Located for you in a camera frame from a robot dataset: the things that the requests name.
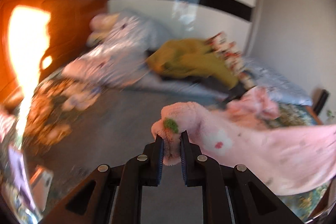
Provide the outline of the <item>pink fleece garment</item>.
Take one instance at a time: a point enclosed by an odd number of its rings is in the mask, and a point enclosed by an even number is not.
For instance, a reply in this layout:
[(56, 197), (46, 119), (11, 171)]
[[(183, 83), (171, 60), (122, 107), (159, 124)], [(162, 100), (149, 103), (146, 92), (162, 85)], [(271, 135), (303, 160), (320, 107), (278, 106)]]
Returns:
[(165, 106), (152, 125), (165, 142), (165, 165), (180, 161), (180, 136), (226, 166), (247, 166), (278, 196), (308, 192), (335, 176), (335, 125), (267, 128), (279, 116), (264, 88), (253, 88), (225, 110), (196, 102)]

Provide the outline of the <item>dark grey garment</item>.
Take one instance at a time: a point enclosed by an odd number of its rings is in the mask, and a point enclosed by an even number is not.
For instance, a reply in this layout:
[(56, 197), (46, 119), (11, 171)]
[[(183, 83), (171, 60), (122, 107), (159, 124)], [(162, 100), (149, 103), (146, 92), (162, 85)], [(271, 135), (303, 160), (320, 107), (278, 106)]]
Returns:
[(183, 79), (155, 76), (155, 79), (169, 92), (189, 97), (212, 98), (224, 104), (240, 99), (247, 92), (240, 81), (234, 87), (229, 88), (212, 76), (206, 78), (189, 76)]

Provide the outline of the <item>black speaker box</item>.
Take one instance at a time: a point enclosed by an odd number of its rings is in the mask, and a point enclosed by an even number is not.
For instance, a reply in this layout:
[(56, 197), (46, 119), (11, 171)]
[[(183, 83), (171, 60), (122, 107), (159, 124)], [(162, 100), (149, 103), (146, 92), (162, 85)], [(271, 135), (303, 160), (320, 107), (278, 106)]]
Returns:
[(319, 114), (321, 113), (329, 96), (330, 96), (330, 93), (326, 89), (322, 89), (321, 94), (313, 108), (313, 111), (317, 116), (319, 116)]

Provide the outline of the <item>light blue floral quilt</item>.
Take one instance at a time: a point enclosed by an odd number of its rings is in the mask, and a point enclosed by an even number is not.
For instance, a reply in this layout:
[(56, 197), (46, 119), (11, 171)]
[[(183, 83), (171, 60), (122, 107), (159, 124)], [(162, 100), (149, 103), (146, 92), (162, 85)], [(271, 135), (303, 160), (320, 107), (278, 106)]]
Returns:
[[(160, 75), (148, 67), (146, 59), (168, 40), (180, 39), (150, 17), (131, 10), (119, 14), (107, 38), (66, 65), (63, 76), (110, 87), (172, 93), (155, 79)], [(270, 99), (294, 105), (312, 104), (303, 88), (276, 70), (250, 57), (243, 56), (243, 60), (255, 87), (264, 88)]]

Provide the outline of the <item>olive green garment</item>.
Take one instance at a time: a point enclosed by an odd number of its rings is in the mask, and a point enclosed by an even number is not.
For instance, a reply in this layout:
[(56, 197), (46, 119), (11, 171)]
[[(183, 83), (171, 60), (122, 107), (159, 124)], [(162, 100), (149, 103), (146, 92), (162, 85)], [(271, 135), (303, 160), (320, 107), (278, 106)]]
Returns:
[(173, 79), (214, 77), (229, 89), (239, 82), (202, 39), (168, 40), (146, 59), (146, 63), (158, 75)]

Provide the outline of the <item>red white patterned garment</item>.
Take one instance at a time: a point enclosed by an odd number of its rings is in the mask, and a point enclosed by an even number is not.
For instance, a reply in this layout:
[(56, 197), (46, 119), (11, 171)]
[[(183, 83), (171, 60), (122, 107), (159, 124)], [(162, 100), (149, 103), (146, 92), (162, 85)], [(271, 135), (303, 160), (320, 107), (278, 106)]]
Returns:
[(235, 41), (228, 41), (225, 32), (219, 32), (206, 40), (206, 43), (211, 46), (215, 55), (224, 61), (229, 71), (238, 78), (246, 90), (255, 87), (256, 84), (246, 68), (242, 56)]

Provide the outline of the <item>pink floral pillow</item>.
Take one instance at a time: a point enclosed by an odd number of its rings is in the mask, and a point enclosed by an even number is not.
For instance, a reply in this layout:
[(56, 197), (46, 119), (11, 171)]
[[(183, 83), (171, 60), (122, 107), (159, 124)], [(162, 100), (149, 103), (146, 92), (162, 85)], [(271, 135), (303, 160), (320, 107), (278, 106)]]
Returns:
[(92, 32), (88, 36), (87, 47), (92, 48), (103, 42), (116, 24), (119, 15), (119, 13), (96, 15), (89, 23)]

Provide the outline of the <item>wooden headboard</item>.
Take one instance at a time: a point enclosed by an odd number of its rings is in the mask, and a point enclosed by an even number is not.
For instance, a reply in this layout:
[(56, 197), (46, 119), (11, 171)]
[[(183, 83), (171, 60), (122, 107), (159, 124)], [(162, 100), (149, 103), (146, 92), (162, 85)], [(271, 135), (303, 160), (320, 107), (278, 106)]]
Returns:
[(7, 30), (13, 9), (29, 6), (50, 12), (48, 25), (50, 46), (46, 55), (52, 57), (51, 65), (42, 71), (43, 80), (59, 67), (78, 57), (85, 49), (91, 33), (89, 23), (97, 14), (107, 11), (108, 0), (1, 0), (1, 101), (17, 87), (8, 53)]

